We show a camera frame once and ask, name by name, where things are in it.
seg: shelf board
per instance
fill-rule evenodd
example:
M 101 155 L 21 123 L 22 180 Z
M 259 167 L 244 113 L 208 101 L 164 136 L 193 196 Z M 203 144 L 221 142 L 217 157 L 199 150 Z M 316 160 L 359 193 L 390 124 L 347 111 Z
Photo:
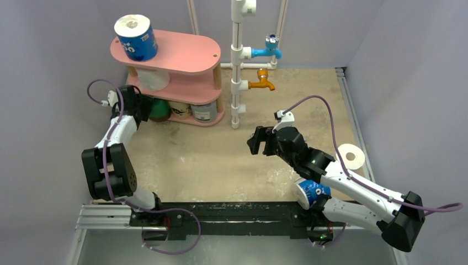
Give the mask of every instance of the shelf board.
M 218 122 L 220 122 L 222 117 L 224 116 L 224 112 L 225 112 L 225 109 L 223 109 L 222 112 L 218 113 L 218 116 L 216 117 L 215 121 L 210 122 L 210 123 L 201 123 L 201 122 L 197 121 L 193 115 L 188 117 L 185 120 L 181 120 L 181 119 L 177 118 L 177 116 L 175 116 L 173 113 L 171 113 L 171 117 L 169 118 L 169 120 L 177 121 L 179 123 L 186 123 L 186 124 L 192 124 L 192 125 L 196 125 L 196 126 L 208 127 L 208 126 L 212 126 L 212 125 L 215 125 Z
M 215 89 L 212 72 L 198 76 L 169 73 L 169 76 L 171 77 L 169 84 L 159 91 L 146 88 L 137 76 L 128 75 L 127 84 L 137 86 L 141 93 L 148 96 L 194 105 L 211 103 L 221 95 L 222 90 Z
M 158 53 L 151 60 L 138 62 L 129 59 L 117 37 L 110 45 L 110 53 L 117 61 L 128 66 L 185 75 L 211 71 L 220 61 L 221 48 L 211 38 L 165 30 L 154 32 Z

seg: green container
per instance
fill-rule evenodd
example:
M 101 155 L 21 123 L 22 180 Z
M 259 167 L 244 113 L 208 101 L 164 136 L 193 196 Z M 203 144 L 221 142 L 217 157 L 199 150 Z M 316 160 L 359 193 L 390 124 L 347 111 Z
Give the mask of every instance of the green container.
M 167 101 L 156 98 L 151 107 L 150 120 L 152 121 L 166 121 L 171 116 L 171 108 Z

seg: faucet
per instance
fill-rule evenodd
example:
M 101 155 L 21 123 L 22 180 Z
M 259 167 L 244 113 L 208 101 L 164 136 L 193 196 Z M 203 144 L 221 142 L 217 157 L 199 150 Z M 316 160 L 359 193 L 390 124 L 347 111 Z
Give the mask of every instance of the faucet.
M 249 89 L 251 88 L 266 88 L 268 87 L 270 91 L 275 90 L 275 85 L 273 85 L 270 81 L 268 81 L 268 70 L 267 69 L 260 69 L 257 71 L 257 76 L 260 82 L 252 83 L 248 82 Z
M 258 56 L 275 55 L 277 59 L 281 59 L 282 53 L 278 49 L 278 42 L 279 42 L 279 37 L 276 36 L 275 34 L 267 35 L 267 39 L 265 41 L 266 48 L 262 50 L 252 48 L 252 58 L 255 58 Z

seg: blue label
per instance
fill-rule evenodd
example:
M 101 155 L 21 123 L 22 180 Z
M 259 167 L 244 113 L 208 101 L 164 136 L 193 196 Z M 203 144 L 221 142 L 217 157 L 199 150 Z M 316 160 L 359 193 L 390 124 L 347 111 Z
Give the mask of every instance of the blue label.
M 306 193 L 309 205 L 312 205 L 320 194 L 331 195 L 332 193 L 330 187 L 318 184 L 314 181 L 300 182 L 299 187 Z
M 158 44 L 150 26 L 148 30 L 138 37 L 118 36 L 127 56 L 134 61 L 148 61 L 156 56 Z

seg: orange faucet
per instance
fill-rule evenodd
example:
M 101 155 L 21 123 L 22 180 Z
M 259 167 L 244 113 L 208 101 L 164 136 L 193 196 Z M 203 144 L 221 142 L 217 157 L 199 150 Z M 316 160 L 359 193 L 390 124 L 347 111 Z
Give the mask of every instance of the orange faucet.
M 268 81 L 268 70 L 267 69 L 260 69 L 257 71 L 257 76 L 260 82 L 252 83 L 249 81 L 249 89 L 251 88 L 266 88 L 268 87 L 270 91 L 275 90 L 275 85 L 273 85 L 270 81 Z

